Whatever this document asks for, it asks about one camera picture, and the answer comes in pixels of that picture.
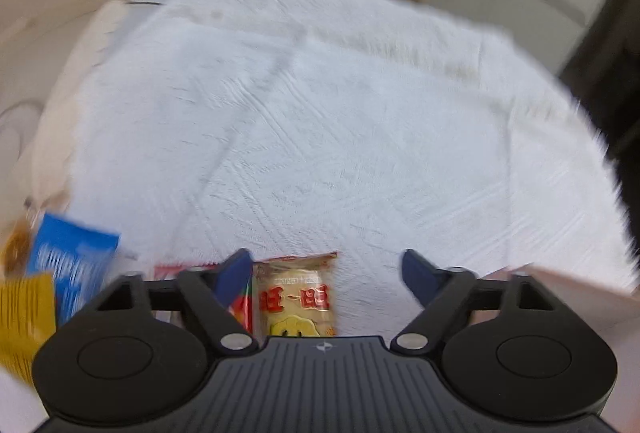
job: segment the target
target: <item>cartoon face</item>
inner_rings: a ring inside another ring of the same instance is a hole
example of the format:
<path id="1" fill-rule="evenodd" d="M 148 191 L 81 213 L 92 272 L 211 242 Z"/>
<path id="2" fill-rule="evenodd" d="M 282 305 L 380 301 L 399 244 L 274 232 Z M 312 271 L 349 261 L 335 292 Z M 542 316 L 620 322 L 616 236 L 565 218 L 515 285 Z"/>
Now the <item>cartoon face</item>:
<path id="1" fill-rule="evenodd" d="M 299 316 L 289 316 L 285 320 L 271 325 L 271 336 L 283 337 L 320 337 L 316 326 L 311 319 Z"/>

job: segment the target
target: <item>logo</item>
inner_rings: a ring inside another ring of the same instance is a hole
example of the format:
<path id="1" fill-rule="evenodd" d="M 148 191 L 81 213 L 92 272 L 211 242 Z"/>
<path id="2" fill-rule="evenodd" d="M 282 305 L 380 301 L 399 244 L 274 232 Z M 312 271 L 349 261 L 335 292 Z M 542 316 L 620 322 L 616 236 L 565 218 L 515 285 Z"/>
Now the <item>logo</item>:
<path id="1" fill-rule="evenodd" d="M 327 341 L 323 341 L 322 343 L 318 343 L 316 345 L 316 348 L 318 350 L 320 350 L 322 353 L 326 353 L 329 350 L 331 350 L 334 346 L 331 343 L 328 343 Z"/>

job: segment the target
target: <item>red snack package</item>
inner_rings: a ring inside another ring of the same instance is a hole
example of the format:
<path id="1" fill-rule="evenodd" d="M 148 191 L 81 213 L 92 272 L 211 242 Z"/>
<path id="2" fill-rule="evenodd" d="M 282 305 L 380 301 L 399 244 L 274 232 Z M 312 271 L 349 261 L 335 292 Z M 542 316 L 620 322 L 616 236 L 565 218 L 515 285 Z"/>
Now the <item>red snack package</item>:
<path id="1" fill-rule="evenodd" d="M 184 265 L 184 264 L 171 264 L 171 265 L 156 265 L 154 267 L 154 279 L 174 279 L 178 272 L 184 269 L 191 269 L 193 267 L 202 267 L 203 269 L 214 269 L 217 263 L 205 263 L 204 265 Z M 253 333 L 253 310 L 252 310 L 252 298 L 251 298 L 251 278 L 247 283 L 244 291 L 236 298 L 233 304 L 229 307 L 229 312 L 235 317 L 238 322 L 244 326 L 244 329 L 250 334 Z M 174 325 L 180 325 L 179 315 L 177 312 L 164 312 L 159 311 L 156 313 L 156 318 L 173 323 Z"/>

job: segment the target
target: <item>ribbed texture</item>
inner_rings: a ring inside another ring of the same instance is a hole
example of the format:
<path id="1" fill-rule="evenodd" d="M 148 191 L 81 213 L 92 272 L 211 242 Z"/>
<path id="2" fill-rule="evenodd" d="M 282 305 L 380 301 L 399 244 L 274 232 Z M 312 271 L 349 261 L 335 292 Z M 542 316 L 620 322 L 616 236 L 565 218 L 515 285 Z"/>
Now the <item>ribbed texture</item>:
<path id="1" fill-rule="evenodd" d="M 55 419 L 40 433 L 90 430 Z M 220 362 L 207 386 L 174 413 L 99 431 L 614 433 L 593 416 L 540 428 L 483 416 L 448 393 L 430 363 L 394 355 L 377 337 L 273 338 L 257 355 Z"/>

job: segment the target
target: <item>snack package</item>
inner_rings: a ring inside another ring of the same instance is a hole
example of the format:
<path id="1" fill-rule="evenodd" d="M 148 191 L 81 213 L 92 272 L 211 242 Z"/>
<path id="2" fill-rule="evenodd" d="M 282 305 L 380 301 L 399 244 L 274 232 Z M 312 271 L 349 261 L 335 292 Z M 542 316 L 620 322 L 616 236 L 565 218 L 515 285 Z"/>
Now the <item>snack package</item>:
<path id="1" fill-rule="evenodd" d="M 337 256 L 286 256 L 254 264 L 260 326 L 265 336 L 337 334 L 328 279 Z"/>
<path id="2" fill-rule="evenodd" d="M 0 269 L 5 277 L 24 271 L 31 250 L 31 226 L 25 217 L 17 219 L 0 249 Z"/>
<path id="3" fill-rule="evenodd" d="M 26 273 L 52 273 L 59 325 L 100 291 L 117 246 L 117 235 L 44 215 Z"/>
<path id="4" fill-rule="evenodd" d="M 154 267 L 154 279 L 173 279 L 177 276 L 178 272 L 183 269 L 192 269 L 193 267 L 199 267 L 202 269 L 213 269 L 217 263 L 206 263 L 204 265 L 156 265 Z M 235 317 L 238 322 L 244 326 L 244 329 L 250 334 L 253 333 L 253 309 L 251 299 L 251 278 L 247 283 L 244 291 L 236 298 L 233 304 L 229 307 L 229 312 Z M 156 318 L 161 321 L 173 323 L 174 325 L 181 326 L 180 316 L 178 312 L 165 312 L 159 311 L 156 313 Z"/>
<path id="5" fill-rule="evenodd" d="M 0 365 L 31 385 L 33 357 L 56 331 L 55 305 L 48 272 L 0 284 Z"/>

